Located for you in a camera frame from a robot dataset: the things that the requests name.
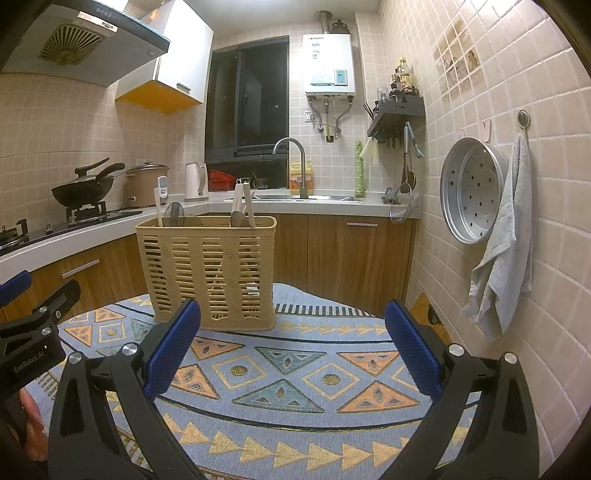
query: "pot lid handle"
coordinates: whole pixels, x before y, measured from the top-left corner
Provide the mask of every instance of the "pot lid handle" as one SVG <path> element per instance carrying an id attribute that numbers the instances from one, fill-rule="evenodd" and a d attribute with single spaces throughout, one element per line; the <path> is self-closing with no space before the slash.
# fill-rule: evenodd
<path id="1" fill-rule="evenodd" d="M 92 165 L 88 165 L 87 167 L 78 167 L 74 170 L 74 173 L 80 177 L 86 177 L 88 175 L 88 171 L 92 170 L 93 168 L 100 167 L 103 163 L 107 163 L 110 157 L 107 157 L 104 160 L 98 161 L 93 163 Z"/>

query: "hanging towel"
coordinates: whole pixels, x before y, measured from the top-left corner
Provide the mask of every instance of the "hanging towel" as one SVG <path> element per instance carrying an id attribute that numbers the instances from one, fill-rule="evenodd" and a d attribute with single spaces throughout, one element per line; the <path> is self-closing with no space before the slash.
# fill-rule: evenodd
<path id="1" fill-rule="evenodd" d="M 469 302 L 462 309 L 489 341 L 506 332 L 519 294 L 531 291 L 531 201 L 530 152 L 527 141 L 518 134 L 499 213 L 484 257 L 472 270 Z"/>
<path id="2" fill-rule="evenodd" d="M 369 137 L 359 156 L 368 164 L 379 165 L 378 141 L 373 137 Z"/>

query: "yellow bottle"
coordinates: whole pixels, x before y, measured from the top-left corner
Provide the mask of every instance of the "yellow bottle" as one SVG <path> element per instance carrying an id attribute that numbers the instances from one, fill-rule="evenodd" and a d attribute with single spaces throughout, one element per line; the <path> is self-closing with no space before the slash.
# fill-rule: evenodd
<path id="1" fill-rule="evenodd" d="M 300 194 L 299 184 L 301 184 L 301 162 L 293 162 L 290 165 L 290 193 L 292 195 Z M 312 173 L 311 160 L 306 162 L 306 190 L 308 191 L 308 195 L 312 195 L 312 191 L 314 190 L 314 176 Z"/>

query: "exhaust pipe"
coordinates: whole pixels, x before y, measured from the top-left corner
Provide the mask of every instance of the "exhaust pipe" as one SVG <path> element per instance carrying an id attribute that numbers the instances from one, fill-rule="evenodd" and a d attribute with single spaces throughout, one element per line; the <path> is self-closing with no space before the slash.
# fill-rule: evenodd
<path id="1" fill-rule="evenodd" d="M 330 25 L 329 21 L 332 18 L 332 13 L 327 12 L 326 10 L 318 10 L 314 16 L 317 20 L 320 20 L 320 25 L 322 26 L 322 33 L 328 34 L 330 33 Z"/>

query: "chopsticks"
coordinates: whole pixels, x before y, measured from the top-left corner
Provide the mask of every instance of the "chopsticks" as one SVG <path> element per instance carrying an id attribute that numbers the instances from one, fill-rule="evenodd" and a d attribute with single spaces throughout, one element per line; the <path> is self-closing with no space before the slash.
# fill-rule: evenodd
<path id="1" fill-rule="evenodd" d="M 369 105 L 367 102 L 365 102 L 363 104 L 363 109 L 367 112 L 367 114 L 369 115 L 369 117 L 371 118 L 371 120 L 374 120 L 374 113 L 371 111 L 371 108 L 369 108 Z"/>

